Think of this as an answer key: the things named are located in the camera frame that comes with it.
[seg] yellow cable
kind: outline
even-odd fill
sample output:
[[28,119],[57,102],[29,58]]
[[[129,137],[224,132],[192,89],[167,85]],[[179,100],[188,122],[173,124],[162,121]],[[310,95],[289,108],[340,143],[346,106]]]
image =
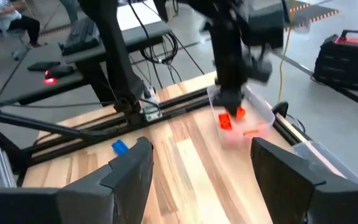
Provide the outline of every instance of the yellow cable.
[[[292,1],[292,12],[290,12],[290,20],[292,21],[293,16],[295,14],[295,7],[296,7],[296,1]],[[287,34],[287,41],[285,42],[284,51],[283,51],[283,57],[280,62],[280,89],[278,91],[278,103],[281,102],[282,95],[283,95],[283,63],[284,63],[284,56],[287,53],[288,44],[290,43],[290,35],[291,35],[291,28],[288,29]]]

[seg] metal stand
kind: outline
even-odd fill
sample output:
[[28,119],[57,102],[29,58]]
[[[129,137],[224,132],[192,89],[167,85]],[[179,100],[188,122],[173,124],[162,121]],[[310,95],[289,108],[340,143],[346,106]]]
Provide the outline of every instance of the metal stand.
[[0,178],[4,183],[4,186],[7,188],[14,188],[16,186],[16,181],[13,176],[13,171],[9,158],[1,148],[0,148]]
[[[87,127],[83,129],[76,129],[81,127],[68,128],[0,111],[0,123],[60,135],[49,141],[44,141],[40,144],[20,149],[0,132],[0,148],[4,149],[10,162],[12,163],[12,171],[14,173],[25,173],[27,168],[30,166],[49,161],[65,154],[83,149],[84,147],[92,146],[93,144],[115,138],[137,129],[145,128],[161,121],[166,121],[207,105],[209,105],[209,100],[206,94],[206,89],[202,89],[161,103],[160,109],[163,113],[158,119],[147,121],[144,118],[144,114],[135,113],[134,111],[132,113],[123,111],[124,116],[112,118],[117,114],[109,114],[97,120],[83,124],[84,126],[87,125]],[[54,148],[56,150],[33,156],[38,152],[42,152],[50,148]]]

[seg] wooden tabletop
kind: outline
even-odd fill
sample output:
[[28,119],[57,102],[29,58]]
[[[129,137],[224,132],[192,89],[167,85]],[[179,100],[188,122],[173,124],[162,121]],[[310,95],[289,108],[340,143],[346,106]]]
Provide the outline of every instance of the wooden tabletop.
[[[212,85],[210,73],[158,92],[161,101]],[[103,108],[62,122],[74,126],[112,113]],[[154,144],[154,176],[143,223],[271,223],[257,185],[249,148],[225,149],[211,108],[205,107],[120,136],[128,146],[146,136]],[[274,129],[266,140],[290,150]],[[64,187],[105,165],[116,155],[115,139],[29,168],[23,187]]]

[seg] orange block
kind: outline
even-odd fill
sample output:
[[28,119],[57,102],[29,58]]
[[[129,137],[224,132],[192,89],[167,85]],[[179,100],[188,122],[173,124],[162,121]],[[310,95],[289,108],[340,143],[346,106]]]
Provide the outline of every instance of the orange block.
[[230,115],[227,113],[219,114],[219,127],[223,130],[230,131],[233,129],[231,126]]
[[254,130],[249,130],[249,131],[246,131],[244,133],[242,133],[243,136],[246,136],[248,134],[257,134],[259,132],[258,129],[254,129]]
[[242,107],[237,108],[237,114],[236,114],[236,120],[240,121],[244,119],[244,116],[246,115],[246,111]]

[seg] blue block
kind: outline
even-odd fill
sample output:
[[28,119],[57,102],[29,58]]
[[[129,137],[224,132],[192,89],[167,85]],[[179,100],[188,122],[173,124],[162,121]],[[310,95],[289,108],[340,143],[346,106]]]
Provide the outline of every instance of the blue block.
[[122,140],[117,140],[116,142],[111,144],[112,149],[114,152],[120,156],[124,154],[126,151],[128,151],[128,147],[125,145],[125,143]]

